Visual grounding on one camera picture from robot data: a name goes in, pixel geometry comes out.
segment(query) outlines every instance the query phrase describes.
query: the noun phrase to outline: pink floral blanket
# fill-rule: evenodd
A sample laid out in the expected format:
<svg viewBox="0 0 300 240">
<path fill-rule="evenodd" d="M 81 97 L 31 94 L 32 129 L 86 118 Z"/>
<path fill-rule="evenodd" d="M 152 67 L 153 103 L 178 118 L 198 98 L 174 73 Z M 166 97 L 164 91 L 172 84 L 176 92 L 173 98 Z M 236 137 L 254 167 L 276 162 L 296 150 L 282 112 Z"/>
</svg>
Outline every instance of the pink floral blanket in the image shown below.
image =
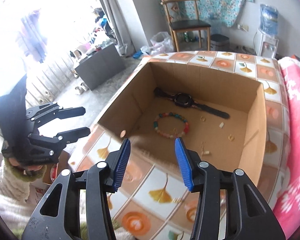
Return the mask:
<svg viewBox="0 0 300 240">
<path fill-rule="evenodd" d="M 288 93 L 291 152 L 274 214 L 288 239 L 300 225 L 300 62 L 286 57 L 279 63 Z"/>
</svg>

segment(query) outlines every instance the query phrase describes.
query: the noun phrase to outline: power outlet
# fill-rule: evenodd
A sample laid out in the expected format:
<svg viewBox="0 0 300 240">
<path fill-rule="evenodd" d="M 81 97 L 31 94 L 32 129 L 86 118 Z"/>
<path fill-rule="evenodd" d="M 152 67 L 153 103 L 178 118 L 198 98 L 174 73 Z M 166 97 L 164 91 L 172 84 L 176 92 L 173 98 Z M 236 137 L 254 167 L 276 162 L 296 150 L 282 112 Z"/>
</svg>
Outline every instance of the power outlet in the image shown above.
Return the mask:
<svg viewBox="0 0 300 240">
<path fill-rule="evenodd" d="M 238 29 L 238 30 L 242 30 L 242 31 L 248 32 L 248 31 L 249 31 L 249 25 L 246 25 L 246 24 L 238 24 L 238 25 L 237 25 L 237 29 Z"/>
</svg>

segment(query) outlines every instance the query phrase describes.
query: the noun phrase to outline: chair leg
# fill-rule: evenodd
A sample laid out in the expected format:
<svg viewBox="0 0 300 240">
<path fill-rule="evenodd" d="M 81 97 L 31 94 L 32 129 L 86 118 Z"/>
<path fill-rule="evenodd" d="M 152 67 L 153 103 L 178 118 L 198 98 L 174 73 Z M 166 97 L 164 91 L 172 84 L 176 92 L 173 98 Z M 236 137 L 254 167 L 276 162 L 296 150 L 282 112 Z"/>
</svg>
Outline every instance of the chair leg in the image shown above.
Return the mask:
<svg viewBox="0 0 300 240">
<path fill-rule="evenodd" d="M 198 30 L 198 36 L 199 36 L 199 47 L 202 47 L 202 41 L 201 41 L 201 30 Z"/>
<path fill-rule="evenodd" d="M 174 51 L 176 51 L 176 40 L 174 38 L 174 33 L 173 33 L 171 27 L 170 27 L 170 35 L 171 35 L 171 38 L 172 38 L 173 49 L 174 49 Z"/>
<path fill-rule="evenodd" d="M 207 28 L 207 46 L 208 51 L 210 51 L 210 27 Z"/>
<path fill-rule="evenodd" d="M 173 35 L 174 35 L 174 40 L 175 40 L 175 43 L 176 43 L 177 52 L 179 52 L 179 42 L 178 42 L 177 32 L 173 31 Z"/>
</svg>

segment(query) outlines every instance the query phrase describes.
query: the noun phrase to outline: wooden chair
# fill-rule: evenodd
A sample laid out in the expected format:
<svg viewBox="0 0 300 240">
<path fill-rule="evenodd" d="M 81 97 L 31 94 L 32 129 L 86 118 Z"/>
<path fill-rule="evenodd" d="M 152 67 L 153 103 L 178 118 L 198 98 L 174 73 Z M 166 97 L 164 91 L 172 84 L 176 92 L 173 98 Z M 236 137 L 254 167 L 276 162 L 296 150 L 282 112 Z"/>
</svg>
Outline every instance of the wooden chair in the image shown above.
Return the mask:
<svg viewBox="0 0 300 240">
<path fill-rule="evenodd" d="M 197 16 L 196 20 L 180 20 L 176 22 L 171 22 L 170 20 L 170 14 L 168 10 L 168 3 L 172 2 L 181 2 L 181 1 L 194 1 L 194 8 L 195 8 L 195 14 Z M 178 36 L 177 33 L 179 32 L 189 32 L 189 31 L 198 31 L 199 33 L 199 46 L 201 48 L 202 42 L 201 42 L 201 30 L 206 30 L 207 31 L 207 46 L 208 50 L 210 50 L 210 27 L 211 25 L 209 23 L 206 23 L 204 21 L 199 20 L 199 13 L 198 13 L 198 5 L 197 5 L 198 0 L 165 0 L 161 2 L 161 5 L 163 5 L 164 10 L 166 12 L 166 16 L 168 19 L 169 23 L 169 28 L 170 28 L 170 33 L 172 36 L 172 41 L 177 48 L 177 52 L 179 52 L 179 44 L 178 44 Z"/>
</svg>

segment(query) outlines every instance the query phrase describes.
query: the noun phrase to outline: bracelet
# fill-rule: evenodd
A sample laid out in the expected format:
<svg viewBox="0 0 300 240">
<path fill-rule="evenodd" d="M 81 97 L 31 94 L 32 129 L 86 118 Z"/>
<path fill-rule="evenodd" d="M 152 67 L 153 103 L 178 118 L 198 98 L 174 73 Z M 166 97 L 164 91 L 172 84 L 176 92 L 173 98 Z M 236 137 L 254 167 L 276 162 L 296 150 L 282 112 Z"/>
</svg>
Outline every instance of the bracelet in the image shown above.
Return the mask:
<svg viewBox="0 0 300 240">
<path fill-rule="evenodd" d="M 179 133 L 179 134 L 168 134 L 168 133 L 164 133 L 164 132 L 162 132 L 158 129 L 158 120 L 162 117 L 167 117 L 167 116 L 173 116 L 177 119 L 180 119 L 182 122 L 185 123 L 185 128 L 183 129 L 183 131 L 181 133 Z M 176 114 L 176 113 L 172 113 L 172 112 L 157 115 L 156 118 L 154 119 L 153 126 L 154 126 L 154 130 L 158 134 L 160 134 L 161 136 L 163 136 L 165 138 L 170 138 L 170 139 L 175 139 L 175 138 L 178 138 L 178 137 L 182 137 L 186 133 L 188 133 L 188 131 L 189 131 L 189 123 L 188 123 L 187 119 L 184 118 L 183 116 L 181 116 L 180 114 Z"/>
</svg>

